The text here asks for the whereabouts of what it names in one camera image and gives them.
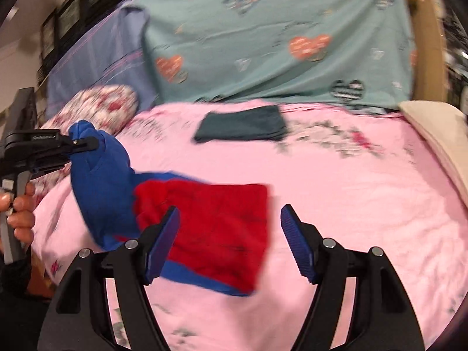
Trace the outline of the person's left hand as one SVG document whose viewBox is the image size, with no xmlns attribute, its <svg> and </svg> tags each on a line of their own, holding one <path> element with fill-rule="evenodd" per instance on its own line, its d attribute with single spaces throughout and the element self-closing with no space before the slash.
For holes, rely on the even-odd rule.
<svg viewBox="0 0 468 351">
<path fill-rule="evenodd" d="M 1 192 L 1 212 L 10 208 L 14 210 L 14 213 L 7 217 L 6 222 L 13 230 L 14 237 L 25 248 L 28 248 L 34 239 L 32 231 L 35 225 L 35 216 L 33 214 L 35 209 L 34 193 L 34 185 L 31 182 L 26 185 L 25 194 L 16 197 L 14 200 L 12 200 L 9 193 Z"/>
</svg>

